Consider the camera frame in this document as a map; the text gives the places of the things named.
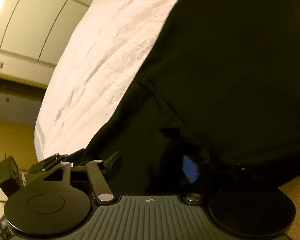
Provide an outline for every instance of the crosshair symbol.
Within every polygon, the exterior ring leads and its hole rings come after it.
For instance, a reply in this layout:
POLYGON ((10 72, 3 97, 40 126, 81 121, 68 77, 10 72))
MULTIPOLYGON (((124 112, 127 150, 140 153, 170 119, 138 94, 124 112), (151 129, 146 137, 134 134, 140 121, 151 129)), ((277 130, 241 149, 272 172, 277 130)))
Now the crosshair symbol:
POLYGON ((146 201, 147 201, 148 203, 152 203, 152 202, 155 201, 155 200, 154 200, 153 198, 147 198, 146 201))

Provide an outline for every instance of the silver screw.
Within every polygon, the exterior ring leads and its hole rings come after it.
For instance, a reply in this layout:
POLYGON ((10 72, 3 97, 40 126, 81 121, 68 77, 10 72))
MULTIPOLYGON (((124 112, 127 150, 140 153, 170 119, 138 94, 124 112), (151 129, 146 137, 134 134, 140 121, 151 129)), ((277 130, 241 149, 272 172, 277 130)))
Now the silver screw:
POLYGON ((190 203, 197 203, 201 200, 201 196, 196 193, 191 193, 186 196, 186 200, 188 200, 190 203))
POLYGON ((98 196, 98 199, 104 202, 108 202, 114 199, 114 196, 112 194, 109 193, 103 193, 101 195, 98 196))

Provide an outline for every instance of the ribbed gray panel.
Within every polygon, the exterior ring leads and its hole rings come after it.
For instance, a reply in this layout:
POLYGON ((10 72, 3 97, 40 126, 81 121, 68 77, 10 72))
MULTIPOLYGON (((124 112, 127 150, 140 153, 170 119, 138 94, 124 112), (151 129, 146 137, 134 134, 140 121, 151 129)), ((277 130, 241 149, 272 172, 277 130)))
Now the ribbed gray panel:
MULTIPOLYGON (((14 236, 12 240, 21 240, 14 236)), ((100 206, 77 231, 60 240, 238 240, 216 228, 200 207, 177 196, 123 196, 119 203, 100 206)), ((289 240, 281 236, 276 240, 289 240)))

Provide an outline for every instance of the white bed sheet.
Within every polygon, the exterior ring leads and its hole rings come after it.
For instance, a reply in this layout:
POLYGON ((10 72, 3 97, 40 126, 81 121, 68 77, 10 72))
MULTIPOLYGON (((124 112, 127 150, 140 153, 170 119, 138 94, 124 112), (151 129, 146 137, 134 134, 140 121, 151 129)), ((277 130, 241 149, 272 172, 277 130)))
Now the white bed sheet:
POLYGON ((177 1, 93 1, 47 88, 35 127, 38 161, 88 145, 114 113, 177 1))

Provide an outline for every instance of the blue object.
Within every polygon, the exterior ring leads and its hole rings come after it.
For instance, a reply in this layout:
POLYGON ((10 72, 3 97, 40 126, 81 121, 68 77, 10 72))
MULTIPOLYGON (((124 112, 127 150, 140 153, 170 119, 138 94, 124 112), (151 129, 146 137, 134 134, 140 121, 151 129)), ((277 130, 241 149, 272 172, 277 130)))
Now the blue object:
POLYGON ((197 165, 186 155, 183 156, 182 170, 190 183, 194 183, 200 175, 197 165))

